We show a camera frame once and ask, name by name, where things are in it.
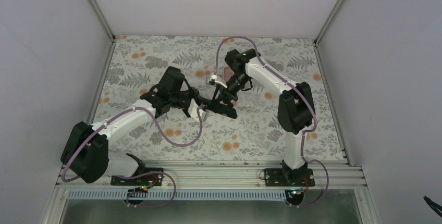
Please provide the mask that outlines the black phone case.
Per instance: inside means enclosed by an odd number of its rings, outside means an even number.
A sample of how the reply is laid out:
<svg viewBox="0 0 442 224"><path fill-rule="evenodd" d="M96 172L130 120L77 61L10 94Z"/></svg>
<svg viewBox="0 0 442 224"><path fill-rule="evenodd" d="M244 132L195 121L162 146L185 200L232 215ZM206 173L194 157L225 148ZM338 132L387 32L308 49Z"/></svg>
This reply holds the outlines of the black phone case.
<svg viewBox="0 0 442 224"><path fill-rule="evenodd" d="M203 103L205 105L206 110L210 110L216 114L231 118L237 119L238 115L236 110L232 106L228 106L219 102L207 101Z"/></svg>

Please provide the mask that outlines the pink phone case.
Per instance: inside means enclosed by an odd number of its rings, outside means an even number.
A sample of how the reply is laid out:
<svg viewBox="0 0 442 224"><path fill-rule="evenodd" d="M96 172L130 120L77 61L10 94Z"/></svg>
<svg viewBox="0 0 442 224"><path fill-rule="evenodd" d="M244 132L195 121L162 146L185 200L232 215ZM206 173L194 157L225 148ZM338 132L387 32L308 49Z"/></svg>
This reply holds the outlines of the pink phone case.
<svg viewBox="0 0 442 224"><path fill-rule="evenodd" d="M226 67L224 67L224 71L223 71L223 78L224 78L224 80L227 82L232 76L234 76L234 71L230 68L230 67L228 67L228 66L226 66Z"/></svg>

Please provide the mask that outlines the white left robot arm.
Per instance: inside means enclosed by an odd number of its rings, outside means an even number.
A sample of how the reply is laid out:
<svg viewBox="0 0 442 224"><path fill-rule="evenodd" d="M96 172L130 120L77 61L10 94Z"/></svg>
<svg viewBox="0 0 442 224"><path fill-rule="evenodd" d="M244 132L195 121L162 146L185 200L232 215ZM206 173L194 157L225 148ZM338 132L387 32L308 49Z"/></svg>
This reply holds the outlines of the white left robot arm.
<svg viewBox="0 0 442 224"><path fill-rule="evenodd" d="M158 117L172 108L203 121L204 104L199 91L189 85L180 69L170 66L158 84L125 110L91 125L83 121L74 125L60 158L65 166L62 182L82 179L92 183L104 175L116 175L133 185L140 184L145 178L140 161L131 154L112 158L109 146L145 123L152 121L159 129Z"/></svg>

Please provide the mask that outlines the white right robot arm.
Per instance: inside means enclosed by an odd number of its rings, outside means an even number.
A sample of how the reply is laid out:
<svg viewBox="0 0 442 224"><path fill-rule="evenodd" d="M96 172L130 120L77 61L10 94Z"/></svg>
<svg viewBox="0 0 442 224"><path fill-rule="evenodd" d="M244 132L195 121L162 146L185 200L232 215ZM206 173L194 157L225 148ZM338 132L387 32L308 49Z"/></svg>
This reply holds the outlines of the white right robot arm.
<svg viewBox="0 0 442 224"><path fill-rule="evenodd" d="M270 71L268 63L259 61L254 49L239 52L234 49L225 57L225 63L233 71L226 86L219 89L218 101L232 106L238 92L244 90L253 79L278 95L277 120L286 131L286 154L282 162L282 178L285 184L295 186L307 172L307 162L302 157L302 130L313 122L314 104L308 83L294 83L282 77L278 71Z"/></svg>

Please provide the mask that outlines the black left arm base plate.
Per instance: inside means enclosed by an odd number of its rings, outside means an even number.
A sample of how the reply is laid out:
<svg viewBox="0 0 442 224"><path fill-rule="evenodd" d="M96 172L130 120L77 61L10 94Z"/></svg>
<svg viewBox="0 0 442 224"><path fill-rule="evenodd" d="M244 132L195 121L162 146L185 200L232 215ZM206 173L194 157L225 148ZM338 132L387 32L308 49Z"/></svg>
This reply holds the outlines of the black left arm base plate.
<svg viewBox="0 0 442 224"><path fill-rule="evenodd" d="M163 172L163 168L144 168L143 170L137 171L134 176L142 175L144 173L150 173L149 175L144 175L142 177L137 177L134 179L123 179L121 177L112 176L110 184L113 186L140 186L140 187L152 187L161 186L163 175L159 172Z"/></svg>

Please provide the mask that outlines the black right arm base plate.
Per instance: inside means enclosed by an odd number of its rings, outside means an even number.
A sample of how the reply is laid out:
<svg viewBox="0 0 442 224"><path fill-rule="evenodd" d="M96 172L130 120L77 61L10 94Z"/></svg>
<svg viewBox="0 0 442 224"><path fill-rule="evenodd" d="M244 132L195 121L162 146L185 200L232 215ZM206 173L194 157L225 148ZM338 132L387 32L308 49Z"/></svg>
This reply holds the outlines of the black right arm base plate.
<svg viewBox="0 0 442 224"><path fill-rule="evenodd" d="M267 187L301 187L315 186L315 176L312 169L282 169L266 168L264 181Z"/></svg>

